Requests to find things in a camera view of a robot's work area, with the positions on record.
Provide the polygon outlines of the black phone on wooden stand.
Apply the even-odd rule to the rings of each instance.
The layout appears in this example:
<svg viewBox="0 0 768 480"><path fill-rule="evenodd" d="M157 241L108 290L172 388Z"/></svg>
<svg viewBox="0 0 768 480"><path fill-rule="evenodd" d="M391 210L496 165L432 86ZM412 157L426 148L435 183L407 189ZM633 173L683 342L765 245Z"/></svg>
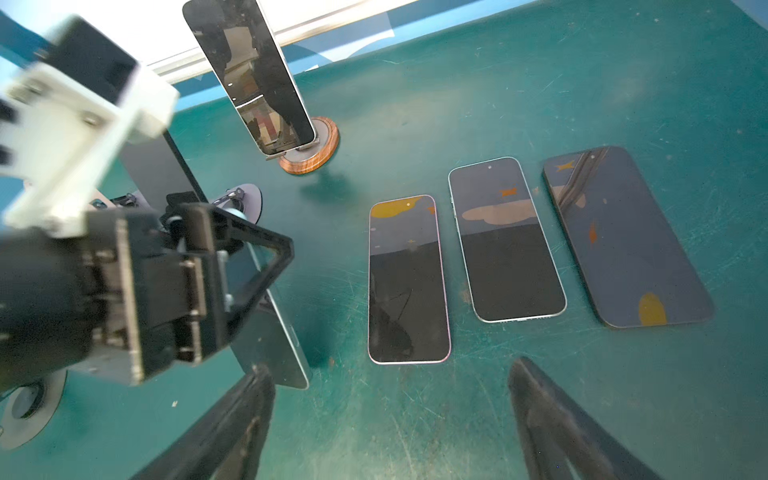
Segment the black phone on wooden stand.
<svg viewBox="0 0 768 480"><path fill-rule="evenodd" d="M279 155L315 141L315 128L282 50L275 53L262 45L256 58L230 64L222 39L209 34L203 44L213 54L216 78L264 155Z"/></svg>

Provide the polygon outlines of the wooden round phone stand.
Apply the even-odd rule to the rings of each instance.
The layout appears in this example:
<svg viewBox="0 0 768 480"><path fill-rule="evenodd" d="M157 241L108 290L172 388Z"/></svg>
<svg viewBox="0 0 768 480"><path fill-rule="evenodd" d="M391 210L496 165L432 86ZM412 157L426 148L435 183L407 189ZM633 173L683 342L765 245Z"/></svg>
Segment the wooden round phone stand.
<svg viewBox="0 0 768 480"><path fill-rule="evenodd" d="M331 160L340 142L340 132L328 117L313 117L317 137L312 144L290 150L278 158L279 166L292 175L304 175L318 170Z"/></svg>

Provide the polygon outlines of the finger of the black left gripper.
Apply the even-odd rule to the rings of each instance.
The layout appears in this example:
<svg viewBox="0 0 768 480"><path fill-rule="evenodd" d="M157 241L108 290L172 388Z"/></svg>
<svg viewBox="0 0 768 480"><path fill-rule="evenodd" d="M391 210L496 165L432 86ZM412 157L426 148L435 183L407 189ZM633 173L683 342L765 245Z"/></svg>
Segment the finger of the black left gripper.
<svg viewBox="0 0 768 480"><path fill-rule="evenodd" d="M241 286L228 284L224 258L250 246L272 253ZM214 354L237 338L254 316L262 298L294 257L292 240L259 227L211 204L203 206L203 352Z"/></svg>

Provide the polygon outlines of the aluminium back frame rail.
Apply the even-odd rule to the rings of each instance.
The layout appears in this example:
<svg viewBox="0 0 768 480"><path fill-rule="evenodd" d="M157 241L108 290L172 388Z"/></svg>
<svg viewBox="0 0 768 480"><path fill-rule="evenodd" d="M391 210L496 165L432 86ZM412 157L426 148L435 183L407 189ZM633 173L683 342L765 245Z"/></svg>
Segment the aluminium back frame rail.
<svg viewBox="0 0 768 480"><path fill-rule="evenodd" d="M169 84L212 70L209 34L227 45L225 59L256 58L259 46L281 48L405 6L405 1L185 1L160 19L143 63Z"/></svg>

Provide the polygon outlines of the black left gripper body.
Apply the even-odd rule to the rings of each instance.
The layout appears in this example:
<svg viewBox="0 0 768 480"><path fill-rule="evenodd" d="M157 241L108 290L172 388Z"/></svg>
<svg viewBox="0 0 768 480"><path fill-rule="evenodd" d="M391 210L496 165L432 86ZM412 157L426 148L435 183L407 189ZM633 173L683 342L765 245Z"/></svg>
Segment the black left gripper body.
<svg viewBox="0 0 768 480"><path fill-rule="evenodd" d="M1 235L1 386L72 366L137 385L198 364L237 334L226 263L237 218L184 204L166 226L146 209L92 211L80 237Z"/></svg>

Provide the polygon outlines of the purple phone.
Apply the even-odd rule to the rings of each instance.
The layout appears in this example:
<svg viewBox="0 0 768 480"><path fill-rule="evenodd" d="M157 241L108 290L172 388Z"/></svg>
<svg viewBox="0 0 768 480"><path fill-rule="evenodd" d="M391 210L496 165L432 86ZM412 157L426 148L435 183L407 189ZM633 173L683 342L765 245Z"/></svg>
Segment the purple phone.
<svg viewBox="0 0 768 480"><path fill-rule="evenodd" d="M444 362L452 340L435 199L376 203L368 231L369 358L378 365Z"/></svg>

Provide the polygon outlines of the black phone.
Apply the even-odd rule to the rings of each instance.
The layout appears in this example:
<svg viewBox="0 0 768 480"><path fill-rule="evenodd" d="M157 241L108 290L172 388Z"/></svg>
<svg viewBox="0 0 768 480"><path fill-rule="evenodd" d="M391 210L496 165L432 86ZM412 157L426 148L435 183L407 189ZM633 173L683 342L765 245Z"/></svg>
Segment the black phone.
<svg viewBox="0 0 768 480"><path fill-rule="evenodd" d="M216 78L264 155L279 155L315 141L315 128L282 50L275 53L262 45L256 58L230 64L222 39L209 34L203 44L213 54Z"/></svg>
<svg viewBox="0 0 768 480"><path fill-rule="evenodd" d="M601 321L627 329L714 316L710 294L627 150L553 157L543 176Z"/></svg>
<svg viewBox="0 0 768 480"><path fill-rule="evenodd" d="M518 160L456 167L448 183L476 316L501 323L563 313L567 297Z"/></svg>

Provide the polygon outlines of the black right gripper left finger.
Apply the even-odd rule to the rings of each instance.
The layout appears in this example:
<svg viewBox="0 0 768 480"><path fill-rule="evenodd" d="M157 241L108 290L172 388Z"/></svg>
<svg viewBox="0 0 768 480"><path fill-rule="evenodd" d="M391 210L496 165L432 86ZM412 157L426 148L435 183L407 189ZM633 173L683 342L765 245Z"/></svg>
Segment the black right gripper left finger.
<svg viewBox="0 0 768 480"><path fill-rule="evenodd" d="M254 479L267 439L276 387L253 366L135 479Z"/></svg>

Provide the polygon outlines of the grey round rear stand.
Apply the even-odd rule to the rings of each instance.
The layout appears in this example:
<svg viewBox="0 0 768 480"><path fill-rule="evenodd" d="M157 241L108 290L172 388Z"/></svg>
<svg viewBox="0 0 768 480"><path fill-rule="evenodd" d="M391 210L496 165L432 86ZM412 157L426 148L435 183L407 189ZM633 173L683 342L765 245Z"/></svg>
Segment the grey round rear stand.
<svg viewBox="0 0 768 480"><path fill-rule="evenodd" d="M256 185L242 184L227 190L223 195L214 199L212 204L256 224L262 213L263 195ZM150 203L138 190L112 199L100 191L96 191L95 197L90 201L90 206L97 210L133 207L152 209Z"/></svg>

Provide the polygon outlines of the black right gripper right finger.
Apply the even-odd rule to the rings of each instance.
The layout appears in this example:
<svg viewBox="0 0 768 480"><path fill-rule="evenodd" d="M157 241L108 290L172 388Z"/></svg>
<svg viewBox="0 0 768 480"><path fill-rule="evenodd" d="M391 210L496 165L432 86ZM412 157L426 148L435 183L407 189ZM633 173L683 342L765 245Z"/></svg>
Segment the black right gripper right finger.
<svg viewBox="0 0 768 480"><path fill-rule="evenodd" d="M508 388L529 478L659 477L529 358L514 360Z"/></svg>

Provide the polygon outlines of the grey round phone stand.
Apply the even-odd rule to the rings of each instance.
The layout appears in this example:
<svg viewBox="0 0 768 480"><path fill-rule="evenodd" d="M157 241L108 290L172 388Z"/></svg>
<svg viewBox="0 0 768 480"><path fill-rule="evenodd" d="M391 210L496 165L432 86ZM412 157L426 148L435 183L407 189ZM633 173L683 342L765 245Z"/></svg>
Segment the grey round phone stand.
<svg viewBox="0 0 768 480"><path fill-rule="evenodd" d="M1 413L1 449L10 451L39 435L63 396L67 372L60 370L14 390Z"/></svg>

